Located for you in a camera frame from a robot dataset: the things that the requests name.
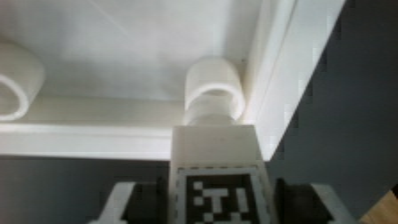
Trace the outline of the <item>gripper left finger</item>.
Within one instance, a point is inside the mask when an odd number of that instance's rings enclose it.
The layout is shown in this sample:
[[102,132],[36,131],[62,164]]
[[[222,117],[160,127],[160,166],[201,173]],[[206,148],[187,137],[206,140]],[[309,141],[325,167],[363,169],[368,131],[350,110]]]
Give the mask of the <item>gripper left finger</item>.
[[167,189],[162,183],[119,182],[100,215],[87,224],[167,224]]

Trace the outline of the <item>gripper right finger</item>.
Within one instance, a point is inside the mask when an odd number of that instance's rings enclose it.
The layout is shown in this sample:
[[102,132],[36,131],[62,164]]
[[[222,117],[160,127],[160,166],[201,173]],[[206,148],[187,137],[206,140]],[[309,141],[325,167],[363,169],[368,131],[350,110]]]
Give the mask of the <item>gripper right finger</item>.
[[279,224],[359,224],[329,185],[276,182],[274,203]]

